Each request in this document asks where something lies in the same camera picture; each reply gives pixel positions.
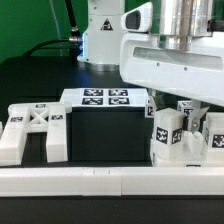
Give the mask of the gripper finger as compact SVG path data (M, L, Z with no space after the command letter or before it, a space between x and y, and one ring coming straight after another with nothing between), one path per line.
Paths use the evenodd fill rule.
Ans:
M210 105L208 103L192 99L191 107L193 111L186 117L186 130L192 133L197 132L200 128L200 120L206 114Z

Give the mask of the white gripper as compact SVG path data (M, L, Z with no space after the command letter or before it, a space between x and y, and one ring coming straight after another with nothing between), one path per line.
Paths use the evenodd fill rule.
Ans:
M121 17L120 75L150 88L154 111L165 108L162 92L224 107L224 21L213 6L149 0Z

